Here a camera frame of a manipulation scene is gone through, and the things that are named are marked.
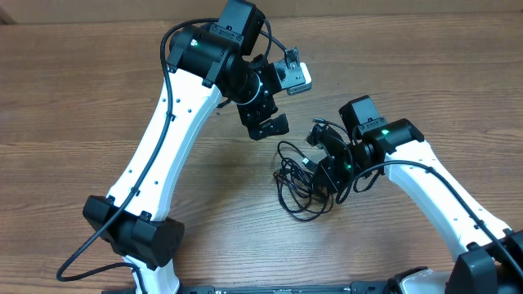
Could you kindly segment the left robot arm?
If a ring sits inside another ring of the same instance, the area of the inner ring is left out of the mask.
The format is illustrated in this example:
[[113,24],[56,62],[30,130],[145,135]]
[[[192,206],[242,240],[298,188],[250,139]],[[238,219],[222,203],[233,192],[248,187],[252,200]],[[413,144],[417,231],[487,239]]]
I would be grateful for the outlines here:
[[287,133],[274,96],[309,88],[296,49],[271,63],[253,56],[270,24],[255,4],[229,1],[216,19],[183,22],[160,45],[163,89],[126,171],[104,196],[91,196],[83,216],[96,236],[132,271],[136,293],[178,293],[172,258],[184,225],[169,217],[173,191],[202,126],[223,101],[236,104],[253,140]]

